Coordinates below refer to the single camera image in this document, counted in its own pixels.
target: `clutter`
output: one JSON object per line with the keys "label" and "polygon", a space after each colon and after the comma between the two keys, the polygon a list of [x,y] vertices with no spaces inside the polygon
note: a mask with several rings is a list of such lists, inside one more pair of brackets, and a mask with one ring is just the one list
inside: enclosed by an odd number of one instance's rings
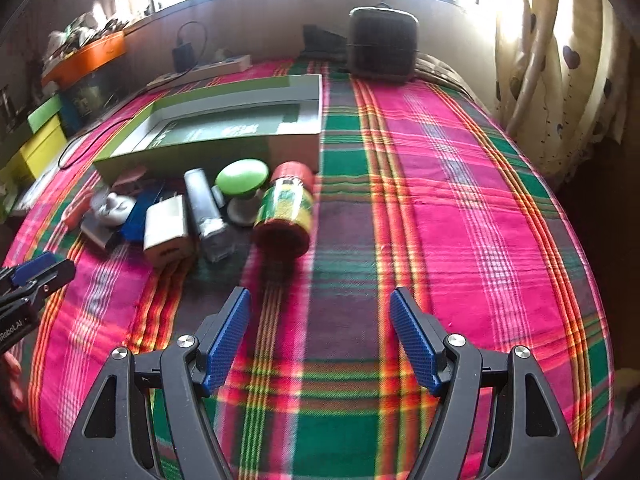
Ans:
{"label": "clutter", "polygon": [[16,128],[16,134],[19,130],[26,134],[26,139],[7,164],[16,182],[30,184],[36,180],[65,147],[66,137],[58,117],[59,110],[60,100],[54,96]]}
{"label": "clutter", "polygon": [[236,160],[220,171],[216,187],[224,195],[233,197],[226,208],[231,222],[242,227],[254,225],[262,201],[260,186],[268,176],[267,165],[255,158]]}
{"label": "clutter", "polygon": [[80,222],[80,231],[99,249],[110,253],[120,243],[122,237],[117,229],[107,227],[95,217],[95,213],[89,209]]}
{"label": "clutter", "polygon": [[94,209],[95,218],[107,227],[118,227],[124,224],[136,205],[136,200],[130,196],[109,193],[104,203]]}
{"label": "clutter", "polygon": [[111,190],[120,195],[134,196],[144,189],[145,183],[142,178],[145,174],[146,168],[144,166],[136,166],[131,170],[125,170],[113,183]]}
{"label": "clutter", "polygon": [[136,197],[136,205],[129,214],[127,221],[120,229],[122,237],[127,242],[143,242],[145,239],[146,210],[160,200],[160,195],[164,189],[163,183],[154,184]]}
{"label": "clutter", "polygon": [[[102,15],[99,18],[102,21],[104,19],[104,12],[101,12]],[[61,62],[70,58],[73,54],[89,44],[103,40],[111,34],[122,31],[125,25],[127,25],[127,23],[112,19],[109,20],[104,27],[100,27],[98,20],[93,16],[92,12],[86,12],[67,25],[64,32],[58,30],[52,31],[49,34],[47,49],[42,57],[44,66],[42,71],[42,86],[45,86],[50,80],[57,80],[55,76],[47,77],[47,75]],[[63,82],[60,86],[66,88],[66,86],[70,85]]]}
{"label": "clutter", "polygon": [[0,223],[9,216],[9,212],[18,198],[18,188],[7,168],[0,170]]}
{"label": "clutter", "polygon": [[213,200],[216,201],[218,209],[222,209],[224,206],[226,206],[226,198],[222,194],[222,191],[220,191],[220,188],[218,186],[212,186],[211,193],[213,194]]}
{"label": "clutter", "polygon": [[70,231],[80,225],[84,214],[91,209],[91,198],[94,192],[91,189],[81,191],[62,212],[61,221]]}
{"label": "clutter", "polygon": [[146,259],[154,267],[162,267],[190,256],[193,250],[184,196],[173,196],[149,206],[144,236]]}
{"label": "clutter", "polygon": [[76,109],[82,124],[101,117],[129,93],[122,83],[126,70],[124,32],[93,41],[72,56],[48,67],[42,86],[55,82]]}
{"label": "clutter", "polygon": [[10,130],[14,125],[15,106],[9,95],[9,85],[4,85],[0,89],[0,113],[2,114],[4,124],[6,124],[7,129]]}
{"label": "clutter", "polygon": [[233,233],[222,219],[204,170],[187,171],[184,183],[200,239],[200,249],[210,262],[218,262],[236,250]]}
{"label": "clutter", "polygon": [[267,256],[290,260],[309,249],[313,222],[314,176],[300,162],[285,162],[271,175],[262,197],[252,239]]}

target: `bed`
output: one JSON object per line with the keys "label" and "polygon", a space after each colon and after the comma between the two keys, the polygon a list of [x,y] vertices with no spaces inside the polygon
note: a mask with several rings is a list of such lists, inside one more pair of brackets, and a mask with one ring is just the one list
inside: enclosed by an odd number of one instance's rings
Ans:
{"label": "bed", "polygon": [[[165,92],[127,104],[83,141],[25,219],[5,264],[51,250],[76,279],[50,298],[37,333],[14,348],[33,433],[60,460],[111,349],[165,348],[216,312],[235,285],[252,317],[207,412],[239,479],[395,478],[414,462],[434,399],[418,387],[388,318],[395,286],[479,348],[529,346],[556,394],[583,467],[606,451],[612,359],[590,268],[564,212],[517,147],[463,93],[415,80],[351,78],[329,63],[273,61],[169,92],[246,78],[321,73],[324,111],[310,251],[267,265],[241,235],[212,266],[159,272],[136,246],[105,257],[60,222],[98,183],[91,160],[110,125]],[[478,469],[483,393],[463,478]],[[161,392],[152,396],[167,478],[180,478]]]}

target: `black speaker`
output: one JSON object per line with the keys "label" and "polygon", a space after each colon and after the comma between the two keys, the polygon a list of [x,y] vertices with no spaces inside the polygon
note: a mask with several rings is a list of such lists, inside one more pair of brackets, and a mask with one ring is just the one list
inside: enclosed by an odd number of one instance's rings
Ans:
{"label": "black speaker", "polygon": [[418,20],[387,7],[357,7],[349,14],[347,68],[361,77],[406,82],[414,76]]}

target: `cardboard box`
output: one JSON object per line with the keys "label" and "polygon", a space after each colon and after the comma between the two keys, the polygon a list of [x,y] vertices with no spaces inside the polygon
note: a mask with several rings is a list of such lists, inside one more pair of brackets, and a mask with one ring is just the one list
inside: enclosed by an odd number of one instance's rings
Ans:
{"label": "cardboard box", "polygon": [[321,76],[251,79],[154,101],[100,150],[94,166],[108,184],[140,165],[156,178],[203,168],[213,181],[241,158],[271,169],[296,160],[317,172],[321,130]]}

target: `orange container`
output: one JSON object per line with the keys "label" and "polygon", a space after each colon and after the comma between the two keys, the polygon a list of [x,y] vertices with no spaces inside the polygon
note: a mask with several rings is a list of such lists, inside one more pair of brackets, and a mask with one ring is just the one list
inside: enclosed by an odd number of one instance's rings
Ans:
{"label": "orange container", "polygon": [[114,32],[101,40],[82,47],[75,54],[62,60],[42,78],[42,86],[54,81],[61,90],[66,90],[87,74],[112,59],[122,56],[125,52],[124,31]]}

